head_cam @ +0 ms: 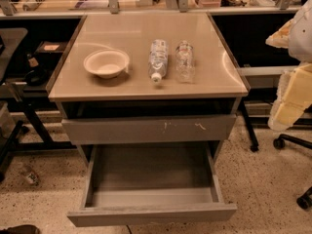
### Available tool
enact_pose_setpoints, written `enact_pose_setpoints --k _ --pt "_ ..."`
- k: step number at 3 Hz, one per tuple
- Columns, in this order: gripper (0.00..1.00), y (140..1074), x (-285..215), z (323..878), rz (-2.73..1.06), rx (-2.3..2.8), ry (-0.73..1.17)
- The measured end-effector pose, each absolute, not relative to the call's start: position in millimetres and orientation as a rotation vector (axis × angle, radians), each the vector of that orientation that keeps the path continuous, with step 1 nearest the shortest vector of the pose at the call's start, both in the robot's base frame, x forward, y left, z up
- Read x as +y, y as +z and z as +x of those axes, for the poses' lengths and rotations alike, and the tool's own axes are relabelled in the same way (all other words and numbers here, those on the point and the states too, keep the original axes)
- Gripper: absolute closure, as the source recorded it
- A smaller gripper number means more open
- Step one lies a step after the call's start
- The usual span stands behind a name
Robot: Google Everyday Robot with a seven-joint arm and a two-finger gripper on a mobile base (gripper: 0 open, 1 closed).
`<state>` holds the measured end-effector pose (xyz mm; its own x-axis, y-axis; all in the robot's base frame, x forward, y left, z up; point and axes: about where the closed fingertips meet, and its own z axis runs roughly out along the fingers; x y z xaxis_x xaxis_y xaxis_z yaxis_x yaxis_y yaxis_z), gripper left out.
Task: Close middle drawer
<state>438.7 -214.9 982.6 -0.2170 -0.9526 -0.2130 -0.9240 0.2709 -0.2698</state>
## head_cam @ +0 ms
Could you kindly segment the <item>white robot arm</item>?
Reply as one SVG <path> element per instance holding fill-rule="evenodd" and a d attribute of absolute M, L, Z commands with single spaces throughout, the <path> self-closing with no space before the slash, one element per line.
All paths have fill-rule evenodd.
<path fill-rule="evenodd" d="M 292 58 L 299 60 L 293 71 L 285 71 L 279 79 L 277 98 L 273 102 L 268 126 L 283 131 L 297 121 L 304 110 L 312 105 L 312 9 L 304 5 L 295 16 L 265 43 L 287 49 Z"/>

